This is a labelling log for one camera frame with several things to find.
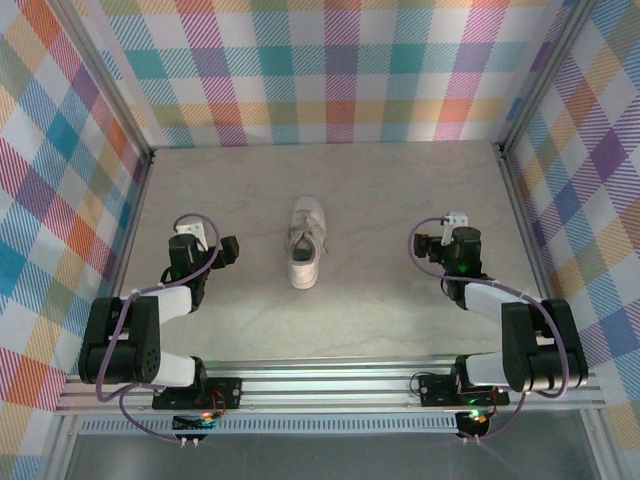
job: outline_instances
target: white sneaker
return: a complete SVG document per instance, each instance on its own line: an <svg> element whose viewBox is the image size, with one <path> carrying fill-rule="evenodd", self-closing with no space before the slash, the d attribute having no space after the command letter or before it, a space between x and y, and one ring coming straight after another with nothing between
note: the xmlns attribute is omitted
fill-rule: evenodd
<svg viewBox="0 0 640 480"><path fill-rule="evenodd" d="M327 222L322 206L313 197L301 197L293 208L291 228L284 240L289 280L295 288L315 285L320 271L320 254L326 253Z"/></svg>

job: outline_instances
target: black mounting plate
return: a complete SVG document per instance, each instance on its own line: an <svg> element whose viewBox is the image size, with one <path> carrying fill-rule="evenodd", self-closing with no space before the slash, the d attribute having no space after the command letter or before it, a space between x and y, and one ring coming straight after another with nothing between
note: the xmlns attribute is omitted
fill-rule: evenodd
<svg viewBox="0 0 640 480"><path fill-rule="evenodd" d="M153 410L237 410L242 396L242 379L231 377L207 378L204 392L196 388L165 388L153 397Z"/></svg>
<svg viewBox="0 0 640 480"><path fill-rule="evenodd" d="M423 407L493 407L495 405L509 405L508 393L495 393L487 387L486 390L476 390L458 393L456 377L454 375L418 375L420 405Z"/></svg>

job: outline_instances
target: white bracket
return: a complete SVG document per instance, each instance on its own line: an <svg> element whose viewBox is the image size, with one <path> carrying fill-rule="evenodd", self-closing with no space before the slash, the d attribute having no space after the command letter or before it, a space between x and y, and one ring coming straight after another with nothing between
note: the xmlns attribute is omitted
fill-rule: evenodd
<svg viewBox="0 0 640 480"><path fill-rule="evenodd" d="M440 244L446 247L451 243L451 236L453 229L456 227L469 226L469 218L464 212L449 212L444 216L444 233L442 234L442 241Z"/></svg>
<svg viewBox="0 0 640 480"><path fill-rule="evenodd" d="M176 233L190 233L194 235L202 244L202 248L206 252L209 249L207 238L204 235L204 225L202 222L186 223L176 227Z"/></svg>

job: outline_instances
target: plaid wall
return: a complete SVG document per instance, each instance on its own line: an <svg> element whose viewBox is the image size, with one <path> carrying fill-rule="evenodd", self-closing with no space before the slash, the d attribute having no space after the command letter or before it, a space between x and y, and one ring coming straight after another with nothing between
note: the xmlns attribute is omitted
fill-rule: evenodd
<svg viewBox="0 0 640 480"><path fill-rule="evenodd" d="M511 104L511 108L509 109L509 113L507 114L507 119L504 122L500 133L498 134L498 138L492 138L490 139L491 141L503 143L506 140L507 135L513 127L513 122L516 120L516 118L518 118L520 112L522 111L524 100L527 98L529 93L531 93L531 90L536 84L536 79L538 77L538 74L540 73L540 70L544 67L547 60L549 59L549 56L553 52L553 47L558 40L560 33L562 33L562 27L567 20L569 13L578 1L579 0L563 0L562 6L560 7L560 10L556 15L556 18L554 19L551 28L549 28L549 30L547 31L544 41L540 46L540 50L538 50L535 60L531 64L524 82L522 82L522 85L520 86L518 96Z"/></svg>
<svg viewBox="0 0 640 480"><path fill-rule="evenodd" d="M553 287L572 305L636 475L639 145L640 2L601 0L515 153Z"/></svg>
<svg viewBox="0 0 640 480"><path fill-rule="evenodd" d="M75 3L150 143L170 147L488 138L558 5Z"/></svg>
<svg viewBox="0 0 640 480"><path fill-rule="evenodd" d="M141 163L44 0L1 2L0 479L30 479Z"/></svg>

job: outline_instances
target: vent grille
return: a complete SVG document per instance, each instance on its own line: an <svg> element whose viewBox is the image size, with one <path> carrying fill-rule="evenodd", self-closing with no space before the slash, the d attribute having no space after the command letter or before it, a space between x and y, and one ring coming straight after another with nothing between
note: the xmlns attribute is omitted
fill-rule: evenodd
<svg viewBox="0 0 640 480"><path fill-rule="evenodd" d="M139 415L136 420L159 433L172 433L169 415ZM362 434L362 433L455 433L457 423L453 413L396 413L344 415L232 415L218 420L207 434L269 433L269 434ZM92 416L83 420L83 435L143 434L126 419L111 415Z"/></svg>

